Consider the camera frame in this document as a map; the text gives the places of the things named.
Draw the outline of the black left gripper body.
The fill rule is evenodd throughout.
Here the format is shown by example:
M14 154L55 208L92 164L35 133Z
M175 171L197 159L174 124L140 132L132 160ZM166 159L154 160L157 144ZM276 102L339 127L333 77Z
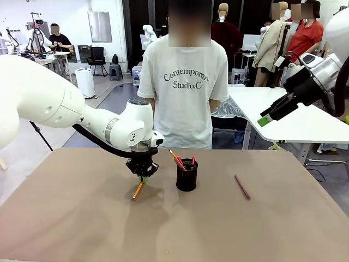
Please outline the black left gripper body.
M132 151L132 157L130 160L137 160L139 165L142 168L142 175L144 175L145 171L152 165L153 159L152 157L156 155L157 151L147 151L147 152L134 152Z

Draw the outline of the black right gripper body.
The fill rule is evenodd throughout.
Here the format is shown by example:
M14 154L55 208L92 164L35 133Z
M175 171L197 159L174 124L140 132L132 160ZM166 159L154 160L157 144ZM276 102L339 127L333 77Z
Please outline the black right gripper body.
M291 75L285 80L284 88L293 103L309 106L319 100L319 85L308 69L293 67L289 68L287 72Z

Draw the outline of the yellow pencil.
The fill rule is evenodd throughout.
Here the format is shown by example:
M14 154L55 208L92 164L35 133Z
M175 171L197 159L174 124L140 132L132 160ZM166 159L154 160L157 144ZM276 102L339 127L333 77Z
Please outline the yellow pencil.
M137 190L135 191L135 193L134 193L134 195L133 195L133 197L132 197L132 200L135 200L135 199L136 199L136 197L138 196L138 194L139 194L140 190L142 189L142 186L143 186L143 185L144 185L144 183L143 183L143 182L140 182L140 184L139 184Z

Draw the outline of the dark red pen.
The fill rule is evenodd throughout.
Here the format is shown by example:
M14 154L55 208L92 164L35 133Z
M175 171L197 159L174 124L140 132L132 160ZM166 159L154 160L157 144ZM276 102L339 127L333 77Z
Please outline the dark red pen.
M243 195L245 196L245 198L247 200L251 200L251 197L249 195L249 193L246 191L245 187L243 186L242 182L240 181L239 177L237 175L234 176L239 188L241 189Z

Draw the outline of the black mesh pen holder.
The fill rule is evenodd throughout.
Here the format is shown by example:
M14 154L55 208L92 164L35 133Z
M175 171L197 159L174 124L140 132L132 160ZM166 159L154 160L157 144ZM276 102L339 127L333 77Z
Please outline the black mesh pen holder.
M195 161L193 164L191 158L183 158L182 162L185 170L177 166L176 186L183 192L191 192L197 186L198 163Z

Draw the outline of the white side table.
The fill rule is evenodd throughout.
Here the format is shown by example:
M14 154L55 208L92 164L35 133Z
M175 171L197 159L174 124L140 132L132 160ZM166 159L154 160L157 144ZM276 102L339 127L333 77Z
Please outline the white side table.
M283 88L228 86L228 91L248 120L247 127L253 127L269 142L283 144L300 143L296 158L303 164L311 144L349 144L349 125L311 105L298 105L298 109L281 120L272 121L261 127L257 121L280 97L286 94Z

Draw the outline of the clear plastic sheet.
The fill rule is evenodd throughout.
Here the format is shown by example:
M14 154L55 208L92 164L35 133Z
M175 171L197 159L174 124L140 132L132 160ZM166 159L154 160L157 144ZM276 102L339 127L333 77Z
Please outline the clear plastic sheet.
M242 111L230 98L226 101L222 101L220 105L213 111L213 113L211 113L211 116L217 118L245 118Z

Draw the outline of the grey computer case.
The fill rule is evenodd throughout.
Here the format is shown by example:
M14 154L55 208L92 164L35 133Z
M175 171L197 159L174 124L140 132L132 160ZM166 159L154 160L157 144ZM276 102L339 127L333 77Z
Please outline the grey computer case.
M243 84L245 82L246 72L241 68L233 68L231 73L231 84Z

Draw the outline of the person in red shirt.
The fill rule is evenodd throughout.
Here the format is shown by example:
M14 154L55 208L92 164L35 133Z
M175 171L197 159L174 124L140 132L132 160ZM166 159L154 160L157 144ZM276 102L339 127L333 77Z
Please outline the person in red shirt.
M306 0L301 5L301 21L287 49L291 62L300 65L304 53L315 53L320 47L324 26L317 20L320 18L321 3L318 0Z

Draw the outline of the mannequin with beige coat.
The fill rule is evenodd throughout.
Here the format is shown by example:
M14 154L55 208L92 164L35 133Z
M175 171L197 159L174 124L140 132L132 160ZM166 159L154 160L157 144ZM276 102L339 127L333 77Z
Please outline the mannequin with beige coat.
M282 35L285 29L283 24L288 3L281 1L272 8L272 14L276 14L275 20L271 23L269 29L264 33L257 54L252 66L257 69L255 87L266 87L270 76L275 73L275 61L279 58L279 51L282 44Z

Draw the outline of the mannequin with dark red garment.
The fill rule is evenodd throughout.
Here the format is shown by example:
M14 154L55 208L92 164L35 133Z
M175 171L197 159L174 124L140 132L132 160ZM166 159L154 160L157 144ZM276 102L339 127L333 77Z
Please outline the mannequin with dark red garment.
M242 47L243 37L239 29L226 20L228 4L221 3L218 7L218 19L211 24L211 39L221 45L227 56L228 69L234 68L235 55Z

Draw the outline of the black tripod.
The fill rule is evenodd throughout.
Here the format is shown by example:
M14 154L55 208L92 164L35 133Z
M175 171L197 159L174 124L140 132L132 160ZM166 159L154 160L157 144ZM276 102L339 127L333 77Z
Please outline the black tripod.
M46 138L43 136L43 134L41 133L41 129L32 121L30 121L30 124L32 125L32 127L34 128L34 130L39 134L39 136L42 138L42 140L44 141L44 143L47 145L47 147L50 149L50 151L53 151L53 148L51 147L51 145L49 144L49 142L46 140Z

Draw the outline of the black office chair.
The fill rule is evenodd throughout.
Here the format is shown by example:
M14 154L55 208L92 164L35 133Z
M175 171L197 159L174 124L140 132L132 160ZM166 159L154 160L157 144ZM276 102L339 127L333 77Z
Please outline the black office chair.
M97 66L101 67L103 77L108 75L107 70L105 69L106 60L104 56L104 47L92 46L91 55L87 57L87 63L90 68L95 66L93 76L95 75Z

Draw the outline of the seated person in black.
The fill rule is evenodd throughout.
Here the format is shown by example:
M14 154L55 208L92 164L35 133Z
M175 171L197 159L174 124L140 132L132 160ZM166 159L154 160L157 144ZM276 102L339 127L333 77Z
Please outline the seated person in black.
M51 34L49 36L49 41L52 43L50 46L51 50L54 52L69 52L73 48L73 45L64 34L60 33L59 25L52 23L50 28Z

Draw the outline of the grey metal wall cabinet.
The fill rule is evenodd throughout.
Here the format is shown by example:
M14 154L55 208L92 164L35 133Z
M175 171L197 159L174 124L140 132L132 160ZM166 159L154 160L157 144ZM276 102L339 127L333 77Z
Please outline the grey metal wall cabinet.
M88 20L93 43L112 42L109 12L89 11Z

